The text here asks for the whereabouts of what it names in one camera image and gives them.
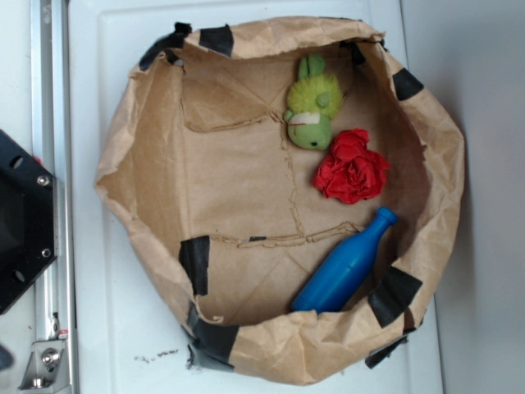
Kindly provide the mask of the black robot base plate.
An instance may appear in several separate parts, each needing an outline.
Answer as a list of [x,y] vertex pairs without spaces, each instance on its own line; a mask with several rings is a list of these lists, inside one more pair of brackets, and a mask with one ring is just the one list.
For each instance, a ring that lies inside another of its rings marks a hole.
[[1,133],[1,313],[55,260],[53,174]]

